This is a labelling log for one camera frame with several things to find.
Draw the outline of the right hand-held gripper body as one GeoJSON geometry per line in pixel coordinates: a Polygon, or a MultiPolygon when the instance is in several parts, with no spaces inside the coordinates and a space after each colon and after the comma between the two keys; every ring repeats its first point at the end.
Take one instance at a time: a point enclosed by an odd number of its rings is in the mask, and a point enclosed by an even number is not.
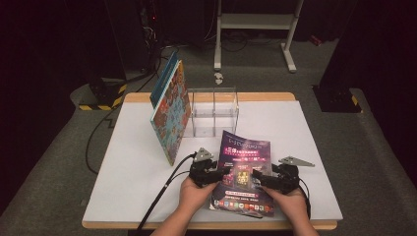
{"type": "Polygon", "coordinates": [[[288,194],[299,187],[299,166],[314,167],[315,164],[296,158],[294,156],[287,156],[280,159],[279,164],[273,164],[271,166],[274,176],[272,181],[266,185],[262,185],[281,192],[282,194],[288,194]]]}

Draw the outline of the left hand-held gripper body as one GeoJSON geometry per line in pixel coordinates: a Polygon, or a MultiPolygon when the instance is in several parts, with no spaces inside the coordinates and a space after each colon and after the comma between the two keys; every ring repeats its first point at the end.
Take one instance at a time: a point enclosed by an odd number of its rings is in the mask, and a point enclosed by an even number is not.
{"type": "Polygon", "coordinates": [[[193,157],[189,177],[200,188],[219,181],[217,161],[205,148],[201,147],[193,157]]]}

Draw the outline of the purple magazine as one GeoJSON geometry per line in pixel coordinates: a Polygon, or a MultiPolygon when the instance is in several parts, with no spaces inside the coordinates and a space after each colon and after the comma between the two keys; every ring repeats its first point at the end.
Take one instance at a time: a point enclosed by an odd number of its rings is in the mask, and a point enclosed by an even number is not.
{"type": "Polygon", "coordinates": [[[222,134],[218,167],[230,167],[230,173],[212,191],[210,208],[237,214],[257,212],[274,217],[274,203],[258,179],[254,169],[270,176],[270,142],[248,140],[224,131],[222,134]]]}

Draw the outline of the clear acrylic book rack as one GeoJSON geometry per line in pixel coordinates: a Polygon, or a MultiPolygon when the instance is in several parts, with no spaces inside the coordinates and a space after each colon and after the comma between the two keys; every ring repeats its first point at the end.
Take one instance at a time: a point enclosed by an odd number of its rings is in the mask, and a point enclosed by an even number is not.
{"type": "Polygon", "coordinates": [[[239,117],[236,88],[190,88],[191,116],[186,138],[221,137],[234,134],[239,117]]]}

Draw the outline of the teal hardcover picture book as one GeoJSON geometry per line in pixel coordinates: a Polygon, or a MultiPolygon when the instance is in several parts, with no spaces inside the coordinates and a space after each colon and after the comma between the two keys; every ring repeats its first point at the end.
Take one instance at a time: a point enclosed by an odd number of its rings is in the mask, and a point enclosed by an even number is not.
{"type": "Polygon", "coordinates": [[[170,165],[173,165],[191,115],[183,61],[179,60],[164,86],[150,123],[170,165]]]}

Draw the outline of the dark blue picture book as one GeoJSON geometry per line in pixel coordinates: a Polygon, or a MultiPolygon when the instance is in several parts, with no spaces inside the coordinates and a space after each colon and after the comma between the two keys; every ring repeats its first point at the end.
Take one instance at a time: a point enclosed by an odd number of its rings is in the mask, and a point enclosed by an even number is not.
{"type": "Polygon", "coordinates": [[[167,64],[165,65],[164,69],[162,70],[161,76],[159,77],[159,79],[156,81],[155,87],[153,88],[149,99],[151,102],[151,105],[153,108],[156,108],[162,93],[166,87],[166,85],[168,84],[168,81],[171,77],[171,74],[174,72],[174,69],[176,68],[178,62],[178,56],[176,52],[172,52],[167,64]]]}

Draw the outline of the person's right hand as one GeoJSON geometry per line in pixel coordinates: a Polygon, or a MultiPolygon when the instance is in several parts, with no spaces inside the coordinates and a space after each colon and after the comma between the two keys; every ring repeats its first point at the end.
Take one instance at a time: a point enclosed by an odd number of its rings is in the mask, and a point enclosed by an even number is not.
{"type": "Polygon", "coordinates": [[[309,222],[306,199],[300,189],[293,190],[289,194],[282,194],[268,187],[264,187],[264,191],[276,201],[293,225],[301,226],[309,222]]]}

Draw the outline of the person's left hand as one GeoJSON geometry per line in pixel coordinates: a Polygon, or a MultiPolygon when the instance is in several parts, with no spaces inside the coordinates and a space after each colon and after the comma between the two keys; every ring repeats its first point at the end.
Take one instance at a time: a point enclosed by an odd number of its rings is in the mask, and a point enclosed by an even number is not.
{"type": "Polygon", "coordinates": [[[176,210],[182,215],[192,217],[205,204],[216,186],[216,183],[211,183],[199,187],[190,177],[187,177],[181,184],[176,210]]]}

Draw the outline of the black yellow striped stand base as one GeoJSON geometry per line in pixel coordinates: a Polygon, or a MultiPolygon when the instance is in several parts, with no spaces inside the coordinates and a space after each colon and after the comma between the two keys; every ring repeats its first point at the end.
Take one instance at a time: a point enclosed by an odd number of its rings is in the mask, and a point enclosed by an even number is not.
{"type": "Polygon", "coordinates": [[[125,82],[94,79],[88,83],[78,107],[84,111],[115,109],[121,103],[126,88],[125,82]]]}

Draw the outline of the dark equipment rack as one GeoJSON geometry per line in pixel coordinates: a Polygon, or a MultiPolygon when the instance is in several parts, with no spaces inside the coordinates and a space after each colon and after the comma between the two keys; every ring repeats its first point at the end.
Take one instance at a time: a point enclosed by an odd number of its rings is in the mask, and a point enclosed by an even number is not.
{"type": "Polygon", "coordinates": [[[136,0],[146,48],[146,69],[149,71],[160,53],[163,41],[159,0],[136,0]]]}

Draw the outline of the white metal stand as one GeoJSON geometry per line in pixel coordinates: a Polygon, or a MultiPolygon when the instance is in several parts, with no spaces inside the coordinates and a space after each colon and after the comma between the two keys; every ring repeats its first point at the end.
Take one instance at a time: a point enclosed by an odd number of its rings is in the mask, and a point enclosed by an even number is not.
{"type": "Polygon", "coordinates": [[[304,0],[297,0],[292,14],[235,14],[222,12],[222,0],[217,0],[216,36],[213,68],[221,70],[221,32],[223,30],[286,30],[287,37],[280,44],[288,71],[296,73],[297,68],[290,52],[290,46],[300,18],[304,0]]]}

